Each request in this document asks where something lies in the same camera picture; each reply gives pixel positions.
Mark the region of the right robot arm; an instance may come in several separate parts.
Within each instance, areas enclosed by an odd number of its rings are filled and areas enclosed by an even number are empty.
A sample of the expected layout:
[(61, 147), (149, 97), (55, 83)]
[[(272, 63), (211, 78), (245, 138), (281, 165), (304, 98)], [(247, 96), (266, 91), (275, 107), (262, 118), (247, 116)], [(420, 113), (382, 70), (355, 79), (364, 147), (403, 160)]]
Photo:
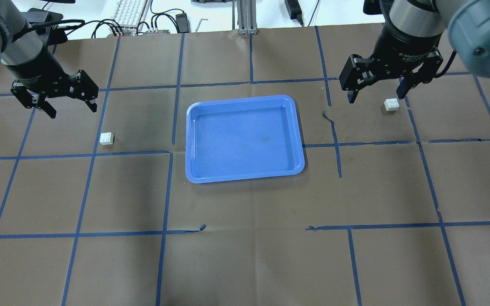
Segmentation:
[(443, 35), (468, 72), (490, 78), (490, 0), (374, 5), (383, 24), (108, 38), (117, 45), (110, 88), (333, 82), (350, 103), (374, 85), (404, 99), (441, 74)]

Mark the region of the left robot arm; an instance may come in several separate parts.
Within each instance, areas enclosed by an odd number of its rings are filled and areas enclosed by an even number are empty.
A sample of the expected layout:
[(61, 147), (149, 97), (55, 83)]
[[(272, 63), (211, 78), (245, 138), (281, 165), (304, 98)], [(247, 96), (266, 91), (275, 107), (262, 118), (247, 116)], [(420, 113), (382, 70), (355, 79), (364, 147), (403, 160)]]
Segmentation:
[(13, 2), (0, 0), (0, 65), (15, 76), (10, 91), (23, 107), (43, 110), (50, 118), (57, 112), (48, 99), (63, 96), (80, 99), (96, 112), (98, 86), (83, 70), (67, 74), (37, 34), (59, 23), (30, 25)]

